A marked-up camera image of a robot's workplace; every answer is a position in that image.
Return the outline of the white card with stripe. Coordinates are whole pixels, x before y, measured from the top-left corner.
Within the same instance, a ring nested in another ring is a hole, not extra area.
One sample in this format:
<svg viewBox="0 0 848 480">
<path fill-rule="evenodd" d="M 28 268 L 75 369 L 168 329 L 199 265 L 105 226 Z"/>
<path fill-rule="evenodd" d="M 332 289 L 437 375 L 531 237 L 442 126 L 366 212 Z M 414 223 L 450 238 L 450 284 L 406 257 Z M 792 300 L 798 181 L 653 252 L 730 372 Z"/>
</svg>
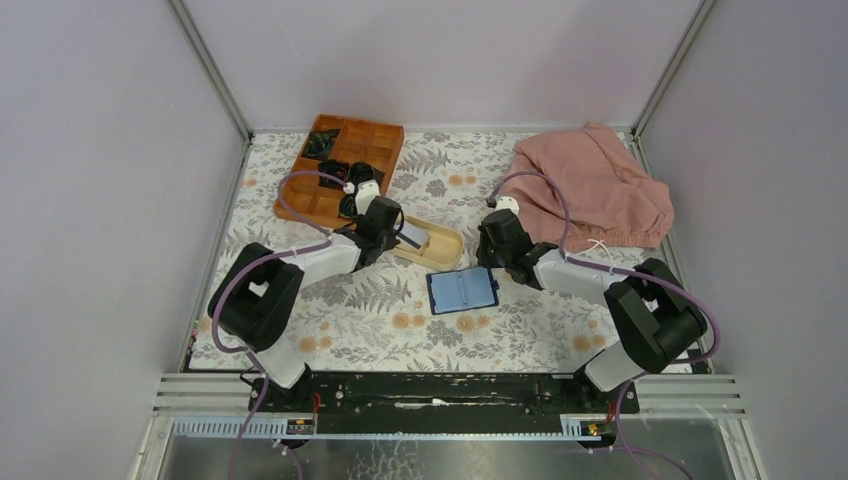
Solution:
<svg viewBox="0 0 848 480">
<path fill-rule="evenodd" d="M 406 249 L 421 250 L 429 245 L 430 233 L 426 228 L 406 222 L 397 234 L 399 246 Z"/>
</svg>

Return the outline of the blue leather card holder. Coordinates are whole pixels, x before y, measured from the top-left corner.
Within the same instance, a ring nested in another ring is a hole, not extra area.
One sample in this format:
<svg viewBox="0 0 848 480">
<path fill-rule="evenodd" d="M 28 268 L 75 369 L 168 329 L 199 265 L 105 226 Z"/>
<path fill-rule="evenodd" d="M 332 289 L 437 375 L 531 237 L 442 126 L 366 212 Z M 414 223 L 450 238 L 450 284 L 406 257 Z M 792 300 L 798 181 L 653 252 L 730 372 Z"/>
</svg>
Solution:
<svg viewBox="0 0 848 480">
<path fill-rule="evenodd" d="M 485 267 L 426 275 L 432 315 L 443 315 L 499 305 L 499 285 Z"/>
</svg>

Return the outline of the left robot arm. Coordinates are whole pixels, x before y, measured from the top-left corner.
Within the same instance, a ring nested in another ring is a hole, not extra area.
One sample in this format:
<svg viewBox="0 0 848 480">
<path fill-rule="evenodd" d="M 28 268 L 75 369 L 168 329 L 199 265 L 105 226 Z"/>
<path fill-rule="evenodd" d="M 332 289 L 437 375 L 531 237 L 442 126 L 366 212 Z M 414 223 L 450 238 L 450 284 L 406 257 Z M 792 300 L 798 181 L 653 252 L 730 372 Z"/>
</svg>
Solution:
<svg viewBox="0 0 848 480">
<path fill-rule="evenodd" d="M 397 202 L 377 196 L 352 225 L 319 244 L 279 252 L 246 245 L 207 307 L 217 348 L 246 353 L 270 382 L 293 388 L 308 369 L 284 339 L 300 289 L 374 264 L 398 245 L 402 219 Z"/>
</svg>

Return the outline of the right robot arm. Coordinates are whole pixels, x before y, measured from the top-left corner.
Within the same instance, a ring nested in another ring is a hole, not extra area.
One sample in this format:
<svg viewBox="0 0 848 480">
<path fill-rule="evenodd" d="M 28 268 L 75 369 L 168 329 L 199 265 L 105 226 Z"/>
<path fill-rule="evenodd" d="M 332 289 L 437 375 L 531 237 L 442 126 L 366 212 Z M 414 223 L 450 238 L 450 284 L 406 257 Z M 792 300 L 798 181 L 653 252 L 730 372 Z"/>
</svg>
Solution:
<svg viewBox="0 0 848 480">
<path fill-rule="evenodd" d="M 607 308 L 618 340 L 574 374 L 591 392 L 610 392 L 642 373 L 658 374 L 708 330 L 708 321 L 668 266 L 650 258 L 631 270 L 534 243 L 510 210 L 479 228 L 480 265 L 504 269 L 518 284 L 563 292 Z"/>
</svg>

